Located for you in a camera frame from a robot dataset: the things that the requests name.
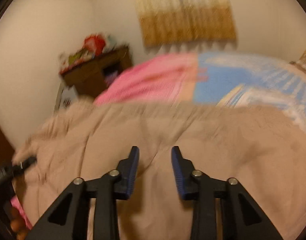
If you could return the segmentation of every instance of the pink cloth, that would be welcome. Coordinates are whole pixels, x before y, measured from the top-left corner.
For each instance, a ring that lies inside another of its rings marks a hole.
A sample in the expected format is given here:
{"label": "pink cloth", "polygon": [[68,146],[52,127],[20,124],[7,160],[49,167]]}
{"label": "pink cloth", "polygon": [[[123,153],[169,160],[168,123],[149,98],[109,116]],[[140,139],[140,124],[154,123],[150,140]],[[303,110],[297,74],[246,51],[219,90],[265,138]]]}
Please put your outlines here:
{"label": "pink cloth", "polygon": [[197,55],[169,54],[123,72],[94,104],[126,100],[174,101],[188,80],[196,78]]}
{"label": "pink cloth", "polygon": [[21,204],[19,203],[19,200],[18,200],[17,196],[15,196],[11,199],[11,204],[14,208],[16,208],[19,211],[21,217],[24,218],[26,227],[28,229],[32,229],[33,226],[30,223],[30,221],[28,220],[28,217],[26,216],[24,209],[22,208]]}

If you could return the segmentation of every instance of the tapestry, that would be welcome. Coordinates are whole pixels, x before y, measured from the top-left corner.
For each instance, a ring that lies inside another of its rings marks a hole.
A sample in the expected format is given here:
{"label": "tapestry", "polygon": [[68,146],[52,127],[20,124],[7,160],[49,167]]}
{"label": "tapestry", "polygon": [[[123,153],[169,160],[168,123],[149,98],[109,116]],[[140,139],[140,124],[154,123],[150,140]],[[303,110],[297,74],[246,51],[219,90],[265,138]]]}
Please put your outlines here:
{"label": "tapestry", "polygon": [[145,46],[235,40],[229,0],[135,0]]}

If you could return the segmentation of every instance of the blue gripper pad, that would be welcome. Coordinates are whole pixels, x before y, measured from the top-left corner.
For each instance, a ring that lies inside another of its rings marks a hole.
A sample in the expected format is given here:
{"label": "blue gripper pad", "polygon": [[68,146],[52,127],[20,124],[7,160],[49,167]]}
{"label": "blue gripper pad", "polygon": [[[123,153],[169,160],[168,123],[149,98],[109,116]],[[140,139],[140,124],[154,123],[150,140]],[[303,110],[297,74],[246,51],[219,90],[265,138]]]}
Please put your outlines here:
{"label": "blue gripper pad", "polygon": [[194,165],[190,160],[183,158],[178,146],[172,148],[171,158],[177,191],[183,200],[190,200],[197,191],[191,180]]}
{"label": "blue gripper pad", "polygon": [[116,199],[127,200],[132,195],[138,161],[139,148],[133,146],[128,158],[118,163],[116,169],[121,173],[121,180],[114,185]]}

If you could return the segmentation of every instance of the bedroom wall corner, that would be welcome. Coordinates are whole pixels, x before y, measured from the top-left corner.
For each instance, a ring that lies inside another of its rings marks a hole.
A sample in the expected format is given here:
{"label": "bedroom wall corner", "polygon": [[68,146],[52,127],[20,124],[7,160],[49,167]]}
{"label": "bedroom wall corner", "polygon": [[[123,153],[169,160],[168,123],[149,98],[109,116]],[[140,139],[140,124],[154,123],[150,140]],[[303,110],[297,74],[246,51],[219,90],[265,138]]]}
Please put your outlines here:
{"label": "bedroom wall corner", "polygon": [[14,0],[9,6],[0,20],[0,126],[15,147],[53,113],[58,55],[76,51],[94,31],[91,0]]}

